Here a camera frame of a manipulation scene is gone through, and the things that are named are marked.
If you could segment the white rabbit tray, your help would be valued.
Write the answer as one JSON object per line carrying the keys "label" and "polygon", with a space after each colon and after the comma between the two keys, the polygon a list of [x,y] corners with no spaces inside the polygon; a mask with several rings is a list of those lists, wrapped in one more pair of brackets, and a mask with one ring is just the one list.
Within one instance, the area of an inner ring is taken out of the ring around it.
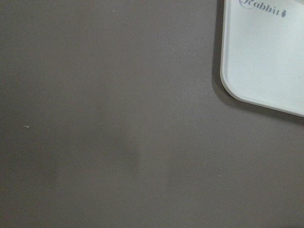
{"label": "white rabbit tray", "polygon": [[220,78],[239,101],[303,116],[303,1],[225,1]]}

